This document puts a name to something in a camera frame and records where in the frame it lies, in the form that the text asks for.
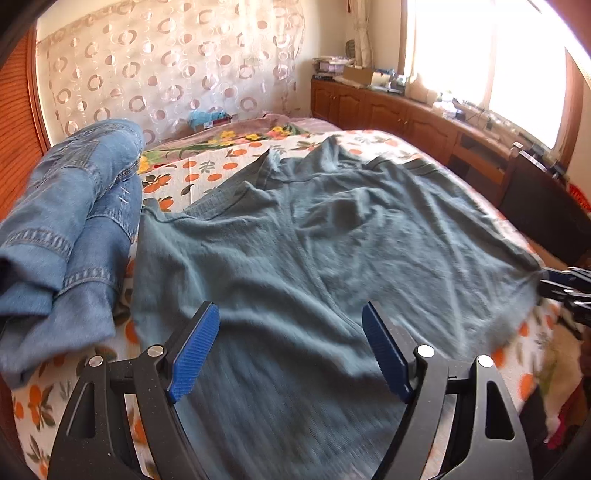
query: orange fruit pattern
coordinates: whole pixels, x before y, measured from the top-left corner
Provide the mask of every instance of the orange fruit pattern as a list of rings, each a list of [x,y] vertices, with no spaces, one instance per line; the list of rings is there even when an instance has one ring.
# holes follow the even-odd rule
[[[163,186],[163,185],[168,185],[168,182],[170,181],[170,179],[173,176],[170,173],[167,173],[166,175],[162,175],[161,177],[158,177],[158,179],[156,180],[158,182],[158,185]]]
[[[131,278],[134,276],[134,269],[135,269],[135,260],[131,260],[127,264],[127,268],[125,269],[125,278]]]
[[[35,424],[37,430],[39,430],[39,425],[41,424],[41,416],[39,415],[39,411],[37,408],[30,408],[31,410],[31,420]]]
[[[41,404],[41,389],[37,385],[32,385],[29,389],[29,402],[34,407]]]
[[[125,338],[127,338],[134,345],[139,345],[138,336],[135,333],[134,321],[130,320],[125,325]]]
[[[148,185],[146,188],[144,188],[144,193],[154,193],[159,188],[160,188],[160,185],[158,185],[157,183],[152,183],[152,184]]]
[[[140,419],[137,419],[134,423],[134,440],[142,445],[148,444],[148,439],[146,438],[146,432],[144,431],[144,426]]]
[[[226,155],[226,157],[241,157],[243,155],[246,155],[248,153],[248,150],[244,150],[243,148],[240,148],[238,150],[230,150],[228,152],[228,154]]]
[[[19,420],[22,420],[25,417],[25,409],[19,401],[14,404],[14,416]]]
[[[494,361],[497,368],[503,368],[505,365],[505,351],[502,348],[499,348],[491,355],[492,361]]]
[[[532,374],[525,374],[519,381],[519,397],[526,401],[534,389],[534,376]]]
[[[165,199],[158,200],[158,204],[160,205],[160,210],[163,212],[169,212],[169,208],[174,205],[174,200],[172,197],[166,197]]]
[[[523,323],[521,324],[521,326],[519,327],[519,334],[520,334],[522,337],[527,337],[527,336],[529,336],[529,335],[530,335],[530,326],[529,326],[529,325],[527,325],[527,322],[523,322]]]

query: wooden dresser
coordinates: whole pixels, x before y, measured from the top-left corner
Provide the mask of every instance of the wooden dresser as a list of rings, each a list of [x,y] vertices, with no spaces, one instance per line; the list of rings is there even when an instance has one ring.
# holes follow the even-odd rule
[[[312,80],[312,115],[343,130],[375,129],[403,138],[466,180],[493,204],[511,161],[511,149],[484,132],[446,120],[430,107],[398,95]]]

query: denim pant leg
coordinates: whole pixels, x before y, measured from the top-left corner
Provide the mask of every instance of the denim pant leg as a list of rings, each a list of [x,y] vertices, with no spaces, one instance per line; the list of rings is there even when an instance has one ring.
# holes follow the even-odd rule
[[[137,232],[141,197],[137,175],[114,185],[96,202],[74,244],[51,314],[6,323],[0,372],[12,388],[26,382],[26,371],[43,360],[115,334],[112,310]]]
[[[95,201],[134,175],[142,131],[127,120],[84,128],[53,147],[0,223],[0,327],[3,317],[45,316]]]

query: curtain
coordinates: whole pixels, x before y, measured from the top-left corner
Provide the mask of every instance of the curtain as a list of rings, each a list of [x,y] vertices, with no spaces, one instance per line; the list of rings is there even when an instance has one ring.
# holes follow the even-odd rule
[[[299,0],[127,0],[97,10],[37,45],[51,139],[128,118],[155,147],[190,132],[191,110],[290,113],[304,26]]]
[[[368,34],[370,3],[371,0],[349,0],[355,29],[355,64],[362,67],[374,66]]]

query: red object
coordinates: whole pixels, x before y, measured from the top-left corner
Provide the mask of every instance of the red object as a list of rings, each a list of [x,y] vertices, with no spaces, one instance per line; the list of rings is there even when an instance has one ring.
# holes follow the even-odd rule
[[[569,183],[569,193],[585,212],[591,213],[591,204],[587,200],[585,194],[581,192],[581,189],[574,183]]]

